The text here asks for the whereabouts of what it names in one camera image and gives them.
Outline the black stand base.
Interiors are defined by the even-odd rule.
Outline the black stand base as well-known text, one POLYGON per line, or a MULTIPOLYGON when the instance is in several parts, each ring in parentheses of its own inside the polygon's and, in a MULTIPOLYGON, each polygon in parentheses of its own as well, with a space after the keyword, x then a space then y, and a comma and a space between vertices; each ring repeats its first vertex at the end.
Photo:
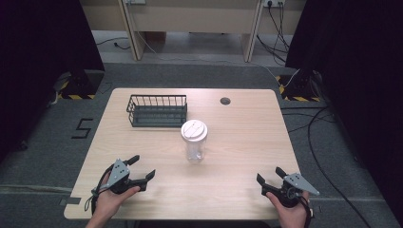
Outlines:
POLYGON ((296 70, 291 74, 276 77, 280 96, 286 101, 319 102, 317 90, 312 85, 310 76, 296 70))
POLYGON ((85 71, 82 76, 68 75, 58 91, 65 100, 92 100, 104 78, 102 71, 85 71))

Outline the clear cup with white lid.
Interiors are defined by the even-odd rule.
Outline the clear cup with white lid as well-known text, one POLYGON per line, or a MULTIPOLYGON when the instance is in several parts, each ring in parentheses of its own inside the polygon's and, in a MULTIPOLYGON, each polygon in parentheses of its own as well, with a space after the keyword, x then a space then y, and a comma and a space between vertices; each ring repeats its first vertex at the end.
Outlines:
POLYGON ((207 125, 200 120, 189 120, 182 125, 181 135, 187 159, 190 162, 201 162, 208 135, 207 125))

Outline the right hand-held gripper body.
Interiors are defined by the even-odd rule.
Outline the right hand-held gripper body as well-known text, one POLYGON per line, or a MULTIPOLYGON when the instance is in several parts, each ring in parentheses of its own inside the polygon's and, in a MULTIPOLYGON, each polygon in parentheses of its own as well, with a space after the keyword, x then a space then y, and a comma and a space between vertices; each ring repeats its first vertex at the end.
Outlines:
POLYGON ((287 174, 282 180, 283 183, 280 188, 266 182, 266 187, 261 187, 261 194, 265 196, 267 192, 273 193, 280 203, 287 208, 295 207, 301 200, 303 192, 319 195, 319 191, 299 173, 287 174))

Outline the person's right hand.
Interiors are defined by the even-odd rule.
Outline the person's right hand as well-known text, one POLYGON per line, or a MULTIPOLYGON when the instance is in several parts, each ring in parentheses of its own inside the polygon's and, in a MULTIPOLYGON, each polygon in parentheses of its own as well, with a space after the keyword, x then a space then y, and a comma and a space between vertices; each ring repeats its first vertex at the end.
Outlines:
POLYGON ((271 192, 266 193, 266 197, 271 201, 278 212, 278 221, 281 228, 304 228, 307 219, 305 207, 299 203, 295 207, 284 207, 279 199, 271 192))

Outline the person's left hand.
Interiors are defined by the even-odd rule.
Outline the person's left hand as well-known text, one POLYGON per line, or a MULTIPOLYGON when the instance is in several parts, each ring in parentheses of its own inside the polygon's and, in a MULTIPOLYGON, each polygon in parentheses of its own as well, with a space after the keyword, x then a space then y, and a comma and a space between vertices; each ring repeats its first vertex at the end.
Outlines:
POLYGON ((104 191, 99 195, 96 209, 92 216, 103 216, 111 219, 118 212, 121 205, 139 191, 139 186, 129 188, 122 194, 115 194, 110 190, 104 191))

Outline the black curtain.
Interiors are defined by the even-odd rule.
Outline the black curtain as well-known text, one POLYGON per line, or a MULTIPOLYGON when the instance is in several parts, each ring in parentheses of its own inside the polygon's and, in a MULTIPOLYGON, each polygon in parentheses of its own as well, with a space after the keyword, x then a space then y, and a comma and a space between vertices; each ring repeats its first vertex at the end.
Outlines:
POLYGON ((287 66, 316 70, 403 226, 403 0, 306 0, 287 66))
POLYGON ((62 74, 103 68, 80 0, 0 0, 0 162, 62 74))

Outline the beige wooden desk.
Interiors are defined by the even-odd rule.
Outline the beige wooden desk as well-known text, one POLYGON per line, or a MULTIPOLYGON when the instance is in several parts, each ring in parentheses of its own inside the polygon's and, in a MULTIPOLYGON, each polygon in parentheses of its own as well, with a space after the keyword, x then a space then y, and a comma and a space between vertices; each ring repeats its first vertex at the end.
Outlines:
POLYGON ((238 34, 246 62, 259 35, 295 33, 306 1, 265 8, 263 0, 79 0, 91 29, 126 32, 136 61, 148 32, 206 32, 238 34))

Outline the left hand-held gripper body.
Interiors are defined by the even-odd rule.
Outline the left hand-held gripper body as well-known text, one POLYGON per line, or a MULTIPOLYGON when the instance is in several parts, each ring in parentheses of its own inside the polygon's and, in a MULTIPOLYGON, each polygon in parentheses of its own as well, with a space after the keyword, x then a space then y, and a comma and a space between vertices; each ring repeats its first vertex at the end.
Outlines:
POLYGON ((145 191, 146 183, 143 182, 143 179, 131 180, 129 178, 130 170, 128 166, 121 159, 117 159, 111 167, 109 178, 104 188, 115 194, 122 194, 134 186, 139 186, 140 191, 145 191))

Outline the dark wire basket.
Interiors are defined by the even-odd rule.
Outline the dark wire basket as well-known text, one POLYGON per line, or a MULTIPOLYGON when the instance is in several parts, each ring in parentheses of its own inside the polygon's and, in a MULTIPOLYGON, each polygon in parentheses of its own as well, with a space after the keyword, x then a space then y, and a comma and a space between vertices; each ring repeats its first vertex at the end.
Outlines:
POLYGON ((126 112, 133 127, 181 127, 187 121, 187 96, 132 94, 126 112))

